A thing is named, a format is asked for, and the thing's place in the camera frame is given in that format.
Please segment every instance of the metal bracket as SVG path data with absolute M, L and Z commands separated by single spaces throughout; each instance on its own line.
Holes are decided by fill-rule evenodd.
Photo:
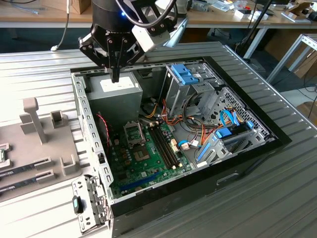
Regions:
M 109 211 L 104 189 L 97 176 L 81 176 L 72 182 L 74 196 L 77 202 L 80 202 L 82 212 L 78 215 L 80 231 L 82 234 L 97 228 L 101 225 L 107 225 L 111 213 Z
M 206 93 L 209 91 L 214 91 L 214 88 L 207 82 L 192 84 L 192 87 L 196 90 L 197 93 Z

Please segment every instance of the aluminum table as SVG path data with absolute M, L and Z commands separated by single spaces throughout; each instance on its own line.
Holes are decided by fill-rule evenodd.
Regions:
M 211 56 L 293 140 L 247 177 L 123 237 L 313 237 L 317 224 L 317 129 L 260 75 L 221 43 L 179 44 L 148 61 Z M 69 69 L 94 64 L 79 50 L 0 55 L 0 126 L 19 122 L 21 100 L 37 97 L 38 113 L 63 110 L 83 173 L 90 170 Z M 0 203 L 1 237 L 81 236 L 71 181 Z M 110 237 L 103 228 L 86 237 Z

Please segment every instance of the yellow wire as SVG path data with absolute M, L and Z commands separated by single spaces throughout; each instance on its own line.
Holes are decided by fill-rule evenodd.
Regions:
M 148 115 L 148 116 L 145 116 L 146 118 L 151 118 L 151 117 L 153 117 L 154 116 L 154 114 L 155 114 L 155 111 L 156 111 L 156 109 L 157 109 L 157 104 L 155 104 L 155 107 L 154 107 L 154 109 L 153 109 L 153 112 L 150 114 L 150 115 Z

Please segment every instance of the connector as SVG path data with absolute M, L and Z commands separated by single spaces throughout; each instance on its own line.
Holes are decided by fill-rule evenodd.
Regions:
M 170 141 L 170 143 L 171 143 L 172 146 L 177 145 L 177 142 L 176 142 L 175 139 L 172 139 L 172 140 Z
M 57 51 L 58 50 L 58 45 L 52 46 L 51 51 Z
M 189 150 L 190 149 L 188 143 L 183 143 L 181 145 L 181 147 L 182 147 L 183 150 Z
M 172 151 L 173 151 L 174 153 L 176 153 L 176 152 L 179 151 L 179 149 L 176 147 L 176 145 L 174 145 L 174 146 L 172 146 Z

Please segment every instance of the motherboard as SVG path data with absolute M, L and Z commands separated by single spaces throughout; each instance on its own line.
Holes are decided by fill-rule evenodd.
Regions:
M 111 190 L 114 198 L 120 198 L 155 183 L 181 175 L 192 168 L 183 152 L 177 147 L 169 127 L 165 123 L 143 126 L 138 129 L 115 133 L 110 153 L 110 168 L 114 176 Z M 127 137 L 145 138 L 144 144 L 131 148 Z

